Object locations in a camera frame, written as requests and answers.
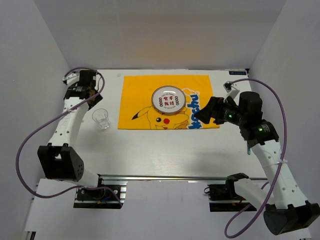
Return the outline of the right black corner label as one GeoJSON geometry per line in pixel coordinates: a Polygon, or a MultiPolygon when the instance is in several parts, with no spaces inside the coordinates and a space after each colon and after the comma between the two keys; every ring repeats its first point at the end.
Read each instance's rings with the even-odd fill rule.
{"type": "Polygon", "coordinates": [[[238,75],[238,76],[246,76],[247,75],[246,71],[237,71],[237,70],[230,70],[228,73],[230,75],[238,75]]]}

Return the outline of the clear glass cup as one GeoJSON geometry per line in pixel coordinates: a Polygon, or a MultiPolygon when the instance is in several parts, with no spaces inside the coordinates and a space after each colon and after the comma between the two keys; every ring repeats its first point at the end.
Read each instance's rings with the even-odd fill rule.
{"type": "Polygon", "coordinates": [[[107,130],[110,127],[109,113],[104,108],[96,109],[92,113],[92,120],[99,131],[107,130]]]}

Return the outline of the yellow pikachu cloth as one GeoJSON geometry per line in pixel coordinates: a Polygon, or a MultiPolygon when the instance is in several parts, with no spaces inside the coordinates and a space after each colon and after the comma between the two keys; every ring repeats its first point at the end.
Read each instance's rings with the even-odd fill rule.
{"type": "Polygon", "coordinates": [[[203,124],[195,117],[195,113],[201,110],[213,95],[208,75],[125,76],[118,128],[121,130],[215,129],[216,124],[203,124]],[[186,104],[181,111],[165,114],[153,107],[152,94],[163,86],[174,86],[184,92],[186,104]]]}

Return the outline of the knife with blue handle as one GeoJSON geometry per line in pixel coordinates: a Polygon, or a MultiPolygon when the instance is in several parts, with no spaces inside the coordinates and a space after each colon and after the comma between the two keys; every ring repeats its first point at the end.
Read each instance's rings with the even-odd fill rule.
{"type": "Polygon", "coordinates": [[[247,154],[251,155],[251,148],[248,142],[247,142],[247,154]]]}

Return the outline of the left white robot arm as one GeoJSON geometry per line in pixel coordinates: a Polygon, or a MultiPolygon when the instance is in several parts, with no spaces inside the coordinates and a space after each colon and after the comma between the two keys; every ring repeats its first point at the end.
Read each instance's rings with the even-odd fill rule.
{"type": "Polygon", "coordinates": [[[97,72],[81,69],[70,72],[63,83],[63,116],[58,117],[57,127],[47,145],[41,145],[37,155],[47,179],[73,182],[89,187],[88,193],[99,200],[105,196],[106,187],[99,183],[99,175],[85,168],[84,161],[75,150],[78,133],[85,114],[103,98],[96,88],[97,72]]]}

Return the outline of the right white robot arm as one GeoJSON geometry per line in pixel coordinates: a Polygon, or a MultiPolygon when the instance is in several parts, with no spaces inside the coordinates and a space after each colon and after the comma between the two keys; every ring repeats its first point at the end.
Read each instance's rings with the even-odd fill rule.
{"type": "Polygon", "coordinates": [[[287,162],[281,158],[279,136],[273,124],[263,119],[263,101],[256,92],[245,91],[236,104],[232,97],[211,97],[208,104],[195,114],[204,124],[229,122],[239,127],[270,184],[266,193],[242,173],[228,176],[226,195],[240,196],[263,213],[269,231],[280,235],[308,228],[319,216],[320,206],[310,203],[299,189],[287,162]]]}

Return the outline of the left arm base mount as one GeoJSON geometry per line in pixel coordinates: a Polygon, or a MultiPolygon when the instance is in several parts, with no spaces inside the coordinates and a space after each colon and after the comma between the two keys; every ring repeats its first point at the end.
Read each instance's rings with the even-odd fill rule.
{"type": "Polygon", "coordinates": [[[127,192],[127,181],[107,180],[100,181],[102,189],[76,190],[73,207],[75,209],[121,209],[127,192]]]}

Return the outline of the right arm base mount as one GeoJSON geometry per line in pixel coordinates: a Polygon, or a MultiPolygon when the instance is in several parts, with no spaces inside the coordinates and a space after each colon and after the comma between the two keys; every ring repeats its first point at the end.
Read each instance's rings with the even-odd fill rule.
{"type": "Polygon", "coordinates": [[[248,201],[238,195],[231,197],[225,184],[209,184],[203,191],[208,196],[211,213],[239,212],[249,205],[248,201]]]}

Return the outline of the white patterned plate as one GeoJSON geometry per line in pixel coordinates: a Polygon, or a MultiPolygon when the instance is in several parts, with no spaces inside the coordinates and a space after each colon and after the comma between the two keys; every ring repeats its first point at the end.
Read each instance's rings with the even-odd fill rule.
{"type": "Polygon", "coordinates": [[[186,106],[186,95],[180,88],[166,85],[153,92],[151,102],[159,112],[175,114],[186,106]]]}

